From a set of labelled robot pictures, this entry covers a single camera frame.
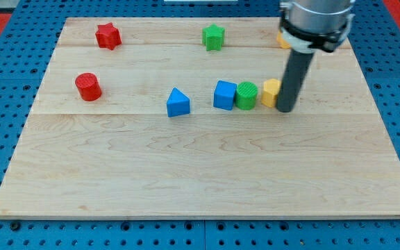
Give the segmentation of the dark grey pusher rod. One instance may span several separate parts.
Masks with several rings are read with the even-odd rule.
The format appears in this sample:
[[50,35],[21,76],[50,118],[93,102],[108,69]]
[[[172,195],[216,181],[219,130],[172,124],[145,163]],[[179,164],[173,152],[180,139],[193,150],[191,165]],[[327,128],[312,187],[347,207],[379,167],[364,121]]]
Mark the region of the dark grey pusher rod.
[[294,109],[313,57],[314,53],[291,50],[276,102],[278,111],[288,113]]

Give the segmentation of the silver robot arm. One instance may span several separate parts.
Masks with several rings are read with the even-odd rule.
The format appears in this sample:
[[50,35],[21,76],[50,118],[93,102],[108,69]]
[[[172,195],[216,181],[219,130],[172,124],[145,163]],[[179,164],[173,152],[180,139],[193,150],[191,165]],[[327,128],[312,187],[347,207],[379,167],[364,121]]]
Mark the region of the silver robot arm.
[[347,38],[354,0],[280,1],[279,35],[290,45],[276,108],[291,112],[317,50],[334,52]]

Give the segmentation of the yellow block behind arm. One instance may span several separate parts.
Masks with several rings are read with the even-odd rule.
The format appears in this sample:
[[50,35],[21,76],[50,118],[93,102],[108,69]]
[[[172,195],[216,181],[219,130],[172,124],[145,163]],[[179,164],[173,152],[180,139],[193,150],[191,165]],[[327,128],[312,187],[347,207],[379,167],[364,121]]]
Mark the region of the yellow block behind arm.
[[283,39],[283,34],[280,31],[278,32],[278,34],[276,36],[276,41],[278,42],[280,48],[282,48],[282,49],[290,49],[291,48],[290,44]]

